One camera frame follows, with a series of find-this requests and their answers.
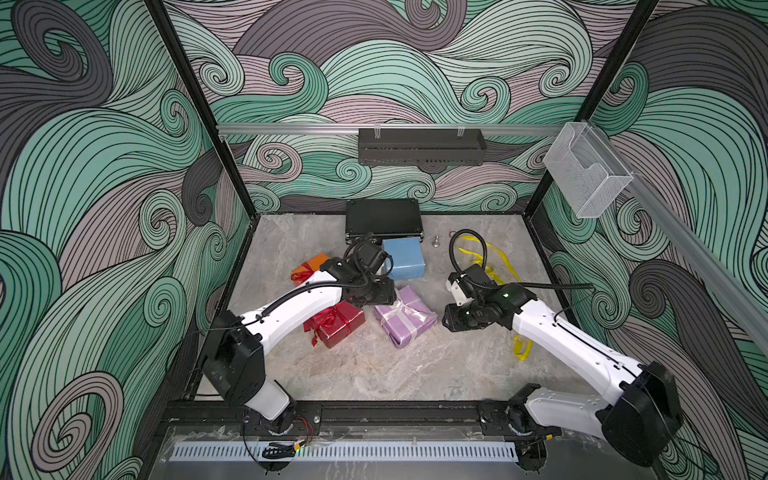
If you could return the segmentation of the blue gift box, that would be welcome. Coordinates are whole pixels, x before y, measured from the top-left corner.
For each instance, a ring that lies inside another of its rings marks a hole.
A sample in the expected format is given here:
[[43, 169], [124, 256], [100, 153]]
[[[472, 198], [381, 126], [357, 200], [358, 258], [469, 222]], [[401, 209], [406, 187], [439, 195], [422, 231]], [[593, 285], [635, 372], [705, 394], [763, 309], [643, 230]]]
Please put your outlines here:
[[387, 273], [393, 280], [424, 277], [426, 265], [419, 237], [386, 239], [382, 248], [388, 257], [380, 268], [380, 274]]

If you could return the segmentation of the yellow ribbon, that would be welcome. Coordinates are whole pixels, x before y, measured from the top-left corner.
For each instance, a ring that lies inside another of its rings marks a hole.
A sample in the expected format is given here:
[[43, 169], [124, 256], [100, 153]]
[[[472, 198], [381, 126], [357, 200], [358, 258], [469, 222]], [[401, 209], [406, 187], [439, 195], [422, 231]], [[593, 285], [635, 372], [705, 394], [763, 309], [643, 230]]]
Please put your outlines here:
[[[487, 244], [487, 254], [483, 254], [481, 250], [470, 248], [470, 244], [480, 244], [479, 240], [470, 236], [462, 235], [459, 239], [460, 245], [457, 250], [465, 256], [466, 259], [471, 259], [473, 264], [481, 265], [483, 261], [486, 261], [484, 267], [485, 273], [497, 284], [508, 283], [511, 281], [519, 282], [520, 277], [510, 262], [508, 256], [499, 248], [493, 244]], [[523, 362], [526, 361], [533, 349], [533, 341], [527, 337], [516, 333], [513, 338], [513, 352], [516, 358]]]

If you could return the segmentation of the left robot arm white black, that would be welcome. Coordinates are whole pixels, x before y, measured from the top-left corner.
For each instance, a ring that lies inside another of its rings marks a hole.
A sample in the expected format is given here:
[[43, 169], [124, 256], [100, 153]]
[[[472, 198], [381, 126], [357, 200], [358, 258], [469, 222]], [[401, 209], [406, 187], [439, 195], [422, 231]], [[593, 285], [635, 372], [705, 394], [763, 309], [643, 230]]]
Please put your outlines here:
[[266, 374], [267, 354], [289, 333], [342, 301], [356, 306], [396, 298], [389, 255], [375, 260], [334, 257], [276, 300], [240, 315], [218, 315], [204, 341], [199, 367], [216, 394], [284, 431], [297, 418], [295, 400]]

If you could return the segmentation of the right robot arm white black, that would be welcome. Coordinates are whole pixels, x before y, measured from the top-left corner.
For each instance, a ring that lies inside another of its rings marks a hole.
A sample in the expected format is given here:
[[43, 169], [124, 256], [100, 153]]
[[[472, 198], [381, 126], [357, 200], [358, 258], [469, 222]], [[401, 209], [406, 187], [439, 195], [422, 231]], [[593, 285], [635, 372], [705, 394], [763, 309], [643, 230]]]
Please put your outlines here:
[[575, 325], [519, 284], [446, 282], [454, 300], [442, 323], [452, 332], [492, 324], [543, 347], [585, 380], [595, 395], [556, 392], [528, 383], [508, 403], [514, 433], [541, 437], [571, 430], [606, 441], [631, 463], [649, 467], [683, 424], [676, 379], [662, 364], [642, 363]]

